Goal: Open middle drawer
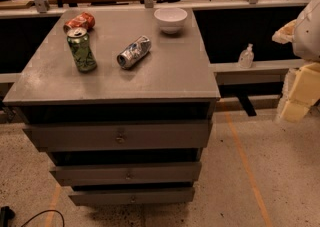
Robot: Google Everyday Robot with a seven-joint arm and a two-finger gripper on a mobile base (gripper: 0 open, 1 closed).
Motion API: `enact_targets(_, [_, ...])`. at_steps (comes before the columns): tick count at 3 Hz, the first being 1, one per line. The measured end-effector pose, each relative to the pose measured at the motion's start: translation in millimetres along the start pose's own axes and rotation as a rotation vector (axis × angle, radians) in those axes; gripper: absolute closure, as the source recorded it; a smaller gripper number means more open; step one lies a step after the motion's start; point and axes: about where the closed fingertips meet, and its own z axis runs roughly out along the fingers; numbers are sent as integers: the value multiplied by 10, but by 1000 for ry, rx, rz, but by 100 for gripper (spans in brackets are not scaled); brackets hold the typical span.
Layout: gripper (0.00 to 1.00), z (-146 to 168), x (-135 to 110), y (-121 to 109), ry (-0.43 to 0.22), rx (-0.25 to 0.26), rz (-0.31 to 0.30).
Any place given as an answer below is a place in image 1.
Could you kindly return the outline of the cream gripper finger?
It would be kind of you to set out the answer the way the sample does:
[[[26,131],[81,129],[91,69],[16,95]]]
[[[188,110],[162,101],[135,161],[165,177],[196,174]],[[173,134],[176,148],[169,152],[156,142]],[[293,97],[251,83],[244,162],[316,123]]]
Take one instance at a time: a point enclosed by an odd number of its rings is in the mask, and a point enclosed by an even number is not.
[[[285,76],[277,119],[296,123],[320,100],[320,63],[290,69]]]
[[[280,44],[292,43],[295,25],[296,20],[288,22],[273,34],[272,40]]]

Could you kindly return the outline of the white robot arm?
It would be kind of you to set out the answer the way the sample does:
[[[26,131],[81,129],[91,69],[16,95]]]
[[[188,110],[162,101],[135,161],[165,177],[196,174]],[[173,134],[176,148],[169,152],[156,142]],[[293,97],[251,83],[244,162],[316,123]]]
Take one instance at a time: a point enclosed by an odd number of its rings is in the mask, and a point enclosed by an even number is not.
[[[298,17],[272,36],[277,43],[291,42],[295,56],[304,60],[285,76],[277,113],[280,119],[298,122],[320,100],[320,0],[311,0]]]

